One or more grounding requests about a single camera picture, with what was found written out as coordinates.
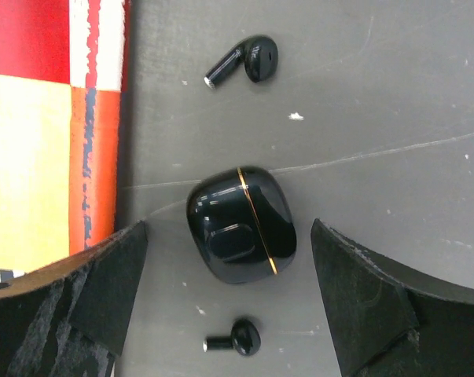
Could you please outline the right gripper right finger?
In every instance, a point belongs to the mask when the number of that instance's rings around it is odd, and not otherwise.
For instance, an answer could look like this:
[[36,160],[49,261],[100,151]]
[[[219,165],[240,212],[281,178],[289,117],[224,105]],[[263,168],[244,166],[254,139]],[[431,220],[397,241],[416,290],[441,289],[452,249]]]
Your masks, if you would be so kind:
[[474,289],[315,220],[310,240],[343,376],[474,376]]

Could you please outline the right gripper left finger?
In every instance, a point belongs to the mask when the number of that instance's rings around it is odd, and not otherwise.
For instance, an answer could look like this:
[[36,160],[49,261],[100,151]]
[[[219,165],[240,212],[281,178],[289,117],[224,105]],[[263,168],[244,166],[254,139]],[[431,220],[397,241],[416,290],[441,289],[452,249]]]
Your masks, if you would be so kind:
[[0,376],[109,376],[123,352],[148,249],[138,221],[0,283]]

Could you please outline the black earbud one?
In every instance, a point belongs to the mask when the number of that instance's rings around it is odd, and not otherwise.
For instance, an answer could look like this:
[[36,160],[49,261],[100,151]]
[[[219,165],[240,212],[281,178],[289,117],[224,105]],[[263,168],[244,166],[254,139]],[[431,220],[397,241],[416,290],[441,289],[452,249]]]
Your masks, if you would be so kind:
[[233,323],[228,335],[211,335],[203,341],[203,351],[235,350],[242,357],[251,357],[261,347],[261,337],[254,323],[241,318]]
[[268,35],[252,35],[232,47],[204,76],[204,83],[215,89],[241,65],[253,83],[271,79],[278,66],[277,43]]

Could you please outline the black earbud charging case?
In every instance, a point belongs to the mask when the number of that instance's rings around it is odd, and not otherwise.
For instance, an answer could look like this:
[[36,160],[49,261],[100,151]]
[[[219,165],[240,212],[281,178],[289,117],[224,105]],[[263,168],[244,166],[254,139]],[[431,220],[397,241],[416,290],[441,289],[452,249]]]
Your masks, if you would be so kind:
[[198,183],[188,195],[186,218],[205,265],[226,284],[274,276],[296,255],[287,200],[261,167],[235,167]]

